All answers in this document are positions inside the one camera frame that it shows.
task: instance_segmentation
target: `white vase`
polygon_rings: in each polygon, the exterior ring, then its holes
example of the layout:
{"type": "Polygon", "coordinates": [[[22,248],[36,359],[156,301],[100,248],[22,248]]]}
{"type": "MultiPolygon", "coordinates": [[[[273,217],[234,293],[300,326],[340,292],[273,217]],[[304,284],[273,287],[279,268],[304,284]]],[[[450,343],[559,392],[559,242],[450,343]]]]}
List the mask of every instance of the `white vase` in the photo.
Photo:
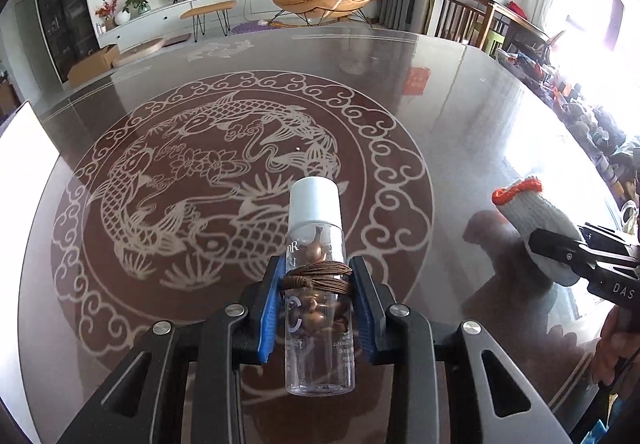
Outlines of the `white vase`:
{"type": "Polygon", "coordinates": [[[118,14],[116,14],[115,21],[116,25],[123,25],[127,23],[131,19],[131,14],[128,10],[121,10],[118,14]]]}

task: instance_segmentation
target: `transparent plastic bottle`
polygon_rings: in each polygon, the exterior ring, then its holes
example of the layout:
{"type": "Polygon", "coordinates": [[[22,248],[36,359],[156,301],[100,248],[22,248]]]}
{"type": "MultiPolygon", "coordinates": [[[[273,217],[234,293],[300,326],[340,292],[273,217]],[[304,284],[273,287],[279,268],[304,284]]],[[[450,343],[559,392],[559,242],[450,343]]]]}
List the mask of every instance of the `transparent plastic bottle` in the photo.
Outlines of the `transparent plastic bottle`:
{"type": "MultiPolygon", "coordinates": [[[[306,177],[291,188],[287,272],[318,261],[346,262],[338,188],[306,177]]],[[[334,276],[347,280],[346,276],[334,276]]],[[[295,395],[346,394],[355,388],[351,300],[312,288],[285,292],[285,381],[295,395]]]]}

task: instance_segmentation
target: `white knitted glove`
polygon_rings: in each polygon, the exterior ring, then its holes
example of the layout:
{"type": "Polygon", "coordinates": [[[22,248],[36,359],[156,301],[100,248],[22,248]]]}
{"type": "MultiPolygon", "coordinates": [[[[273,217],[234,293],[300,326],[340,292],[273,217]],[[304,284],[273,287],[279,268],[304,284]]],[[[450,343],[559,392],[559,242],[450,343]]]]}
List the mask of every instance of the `white knitted glove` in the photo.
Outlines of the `white knitted glove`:
{"type": "Polygon", "coordinates": [[[542,196],[540,180],[534,176],[517,180],[508,188],[496,190],[492,201],[498,211],[518,230],[532,260],[549,279],[565,287],[579,280],[578,275],[567,264],[535,254],[529,248],[529,235],[538,228],[584,242],[578,227],[542,196]]]}

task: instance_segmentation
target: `glossy tabletop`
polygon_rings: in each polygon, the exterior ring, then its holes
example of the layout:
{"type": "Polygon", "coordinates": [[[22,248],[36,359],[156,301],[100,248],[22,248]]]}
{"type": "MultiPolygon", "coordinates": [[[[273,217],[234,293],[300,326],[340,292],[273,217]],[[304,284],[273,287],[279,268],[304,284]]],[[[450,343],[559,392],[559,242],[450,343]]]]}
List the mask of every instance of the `glossy tabletop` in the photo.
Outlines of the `glossy tabletop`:
{"type": "MultiPolygon", "coordinates": [[[[42,124],[60,157],[24,259],[18,344],[45,444],[154,321],[202,319],[260,279],[284,247],[287,190],[310,174],[338,183],[348,252],[397,300],[481,322],[566,427],[593,395],[584,370],[609,305],[583,280],[550,283],[491,194],[535,173],[577,224],[617,227],[616,204],[553,112],[473,47],[364,28],[245,34],[125,66],[42,124]]],[[[356,351],[356,391],[334,398],[287,395],[279,344],[245,367],[247,441],[383,442],[391,370],[356,351]]]]}

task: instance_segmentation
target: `silver screw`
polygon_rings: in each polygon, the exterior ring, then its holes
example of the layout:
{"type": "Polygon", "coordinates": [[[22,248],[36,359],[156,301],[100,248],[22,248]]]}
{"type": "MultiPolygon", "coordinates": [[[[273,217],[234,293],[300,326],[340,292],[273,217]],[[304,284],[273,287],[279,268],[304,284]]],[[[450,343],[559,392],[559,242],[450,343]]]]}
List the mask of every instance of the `silver screw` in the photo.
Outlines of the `silver screw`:
{"type": "Polygon", "coordinates": [[[402,303],[394,303],[391,307],[389,307],[389,312],[391,312],[394,316],[399,318],[404,318],[409,315],[409,307],[407,305],[403,305],[402,303]]]}
{"type": "Polygon", "coordinates": [[[244,307],[239,303],[232,303],[225,308],[225,312],[227,316],[237,318],[238,316],[244,314],[244,307]]]}
{"type": "Polygon", "coordinates": [[[171,323],[168,321],[159,321],[154,325],[154,334],[162,336],[171,331],[171,323]]]}
{"type": "Polygon", "coordinates": [[[462,329],[467,334],[475,335],[480,333],[482,327],[480,326],[480,323],[476,321],[465,321],[464,323],[462,323],[462,329]]]}

